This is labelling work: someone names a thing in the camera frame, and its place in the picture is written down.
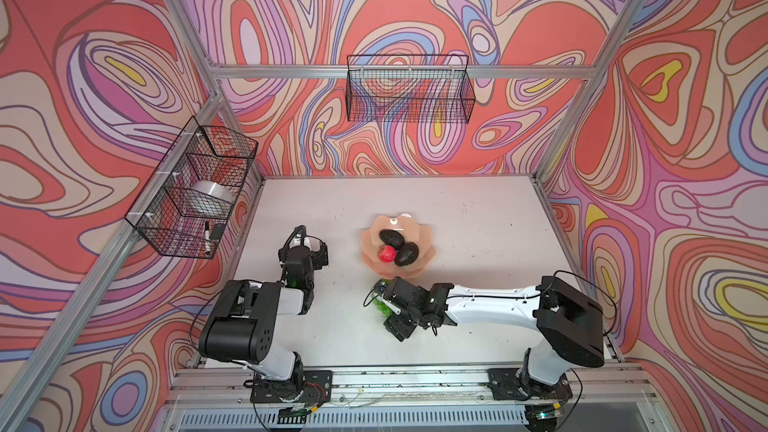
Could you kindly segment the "green fake grape bunch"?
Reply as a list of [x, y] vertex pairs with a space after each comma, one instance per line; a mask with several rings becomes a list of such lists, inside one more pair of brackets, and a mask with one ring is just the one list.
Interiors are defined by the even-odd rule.
[[384, 319], [389, 318], [393, 314], [393, 311], [379, 298], [375, 298], [372, 301], [372, 305], [381, 313]]

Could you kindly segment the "dark fake avocado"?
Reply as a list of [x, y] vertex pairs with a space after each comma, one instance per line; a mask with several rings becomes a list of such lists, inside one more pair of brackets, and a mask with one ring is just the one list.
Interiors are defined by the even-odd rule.
[[400, 232], [391, 229], [380, 230], [379, 238], [384, 245], [390, 246], [395, 250], [399, 250], [406, 243], [404, 236]]
[[420, 255], [420, 249], [416, 243], [406, 242], [398, 250], [394, 263], [398, 267], [406, 267], [413, 264]]

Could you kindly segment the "red fake apple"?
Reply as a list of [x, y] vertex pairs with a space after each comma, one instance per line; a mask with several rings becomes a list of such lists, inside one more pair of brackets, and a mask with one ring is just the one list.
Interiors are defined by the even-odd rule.
[[393, 263], [396, 260], [398, 251], [390, 246], [383, 245], [378, 252], [378, 258], [383, 263]]

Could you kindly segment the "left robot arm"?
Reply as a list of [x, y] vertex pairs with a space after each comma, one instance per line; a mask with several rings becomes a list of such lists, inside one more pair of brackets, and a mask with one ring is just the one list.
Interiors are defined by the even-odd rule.
[[329, 264], [328, 247], [293, 229], [278, 250], [281, 276], [274, 282], [229, 281], [216, 298], [200, 333], [201, 357], [246, 367], [268, 382], [303, 384], [297, 352], [277, 344], [277, 318], [303, 316], [313, 304], [315, 273]]

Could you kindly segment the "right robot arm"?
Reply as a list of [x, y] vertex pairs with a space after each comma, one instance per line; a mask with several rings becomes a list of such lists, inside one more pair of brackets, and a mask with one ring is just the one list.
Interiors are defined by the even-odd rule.
[[603, 309], [558, 277], [544, 276], [536, 286], [517, 289], [472, 289], [436, 283], [430, 289], [402, 277], [379, 280], [366, 297], [383, 304], [390, 315], [385, 329], [398, 341], [418, 329], [437, 333], [443, 326], [490, 323], [539, 333], [525, 350], [513, 382], [520, 394], [552, 391], [567, 371], [605, 364]]

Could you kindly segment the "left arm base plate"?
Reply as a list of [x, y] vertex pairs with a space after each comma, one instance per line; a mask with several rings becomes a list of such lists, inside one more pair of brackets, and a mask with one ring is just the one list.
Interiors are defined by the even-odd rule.
[[332, 397], [333, 372], [309, 370], [296, 372], [286, 381], [267, 380], [258, 374], [243, 386], [250, 391], [253, 404], [304, 404], [320, 406]]

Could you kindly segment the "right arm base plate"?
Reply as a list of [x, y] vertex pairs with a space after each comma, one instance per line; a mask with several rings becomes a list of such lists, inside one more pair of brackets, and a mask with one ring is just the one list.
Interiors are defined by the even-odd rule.
[[534, 381], [518, 368], [491, 368], [487, 373], [486, 387], [497, 401], [567, 402], [573, 397], [564, 375], [555, 385], [546, 385]]

